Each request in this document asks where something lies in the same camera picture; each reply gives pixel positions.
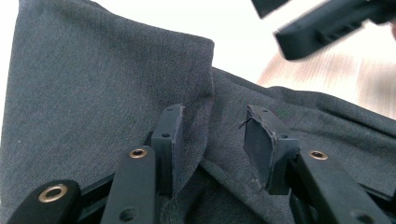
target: wrinkled fabric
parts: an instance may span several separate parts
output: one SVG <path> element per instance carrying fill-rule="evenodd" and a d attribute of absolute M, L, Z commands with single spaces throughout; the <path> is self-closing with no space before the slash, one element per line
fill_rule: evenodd
<path fill-rule="evenodd" d="M 335 97 L 262 88 L 212 68 L 211 40 L 151 27 L 83 0 L 20 1 L 0 150 L 0 223 L 38 186 L 82 188 L 185 106 L 181 175 L 161 223 L 292 223 L 287 196 L 257 185 L 243 150 L 247 105 L 270 109 L 358 182 L 391 195 L 396 122 Z"/>

